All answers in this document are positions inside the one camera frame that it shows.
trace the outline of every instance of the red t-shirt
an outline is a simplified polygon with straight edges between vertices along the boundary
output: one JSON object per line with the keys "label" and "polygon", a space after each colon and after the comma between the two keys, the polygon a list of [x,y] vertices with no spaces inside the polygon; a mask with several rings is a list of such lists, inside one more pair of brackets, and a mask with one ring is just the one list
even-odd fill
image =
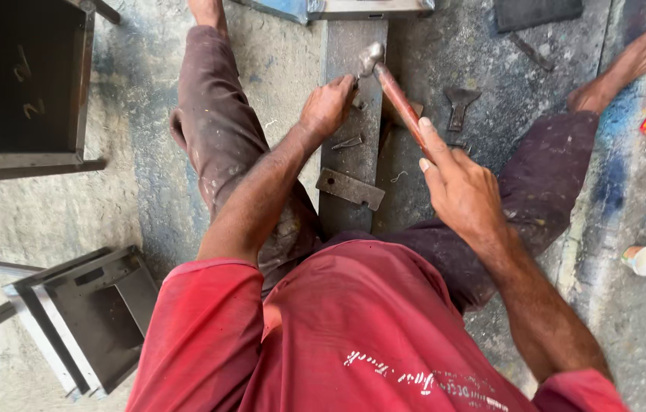
{"label": "red t-shirt", "polygon": [[595,370],[549,378],[529,402],[464,329],[437,270],[373,240],[326,248],[262,305],[240,259],[165,279],[127,411],[627,410]]}

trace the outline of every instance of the hand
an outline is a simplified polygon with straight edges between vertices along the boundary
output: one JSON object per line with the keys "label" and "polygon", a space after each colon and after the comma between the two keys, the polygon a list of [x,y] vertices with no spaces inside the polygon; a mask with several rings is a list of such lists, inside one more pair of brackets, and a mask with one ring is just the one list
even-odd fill
{"label": "hand", "polygon": [[302,108],[298,124],[320,144],[346,121],[356,92],[352,75],[336,77],[325,86],[316,87]]}
{"label": "hand", "polygon": [[437,216],[476,254],[504,246],[511,229],[501,211],[496,177],[463,150],[450,150],[427,117],[419,119],[419,129],[435,162],[419,159]]}

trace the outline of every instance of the wooden hammer handle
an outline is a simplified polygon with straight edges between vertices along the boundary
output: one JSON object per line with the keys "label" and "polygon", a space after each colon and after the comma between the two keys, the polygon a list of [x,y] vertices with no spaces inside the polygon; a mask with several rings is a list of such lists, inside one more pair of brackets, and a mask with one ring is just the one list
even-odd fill
{"label": "wooden hammer handle", "polygon": [[383,93],[387,95],[389,101],[391,101],[391,105],[397,109],[399,116],[404,121],[404,124],[407,125],[412,137],[417,141],[419,149],[429,161],[434,163],[430,152],[425,147],[425,140],[422,138],[422,133],[419,131],[419,116],[409,104],[409,101],[404,96],[404,92],[402,92],[397,81],[394,80],[394,76],[391,75],[389,68],[382,61],[379,61],[373,67],[373,75],[382,84]]}

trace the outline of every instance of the bare foot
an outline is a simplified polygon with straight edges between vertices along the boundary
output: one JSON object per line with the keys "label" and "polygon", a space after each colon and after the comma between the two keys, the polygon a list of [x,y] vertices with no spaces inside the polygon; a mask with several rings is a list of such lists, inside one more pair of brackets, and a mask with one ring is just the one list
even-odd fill
{"label": "bare foot", "polygon": [[228,40],[226,14],[221,0],[188,0],[188,8],[199,26],[211,26]]}
{"label": "bare foot", "polygon": [[623,87],[646,74],[646,33],[631,42],[610,64],[608,70],[567,97],[572,111],[590,110],[602,113]]}

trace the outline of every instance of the hammer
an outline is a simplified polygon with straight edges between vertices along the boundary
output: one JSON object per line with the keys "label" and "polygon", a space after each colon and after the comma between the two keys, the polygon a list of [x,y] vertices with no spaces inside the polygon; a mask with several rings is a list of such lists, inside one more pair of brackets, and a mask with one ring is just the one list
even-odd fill
{"label": "hammer", "polygon": [[407,98],[404,97],[404,92],[402,92],[397,81],[394,80],[391,71],[383,63],[383,44],[373,42],[370,46],[366,47],[359,55],[359,63],[360,67],[357,78],[368,77],[373,73],[376,80],[382,84],[383,93],[387,95],[393,107],[397,109],[399,116],[409,129],[412,137],[417,141],[419,149],[422,150],[429,161],[433,161],[429,150],[425,147],[425,140],[422,138],[422,133],[419,131],[419,116],[417,112],[414,111]]}

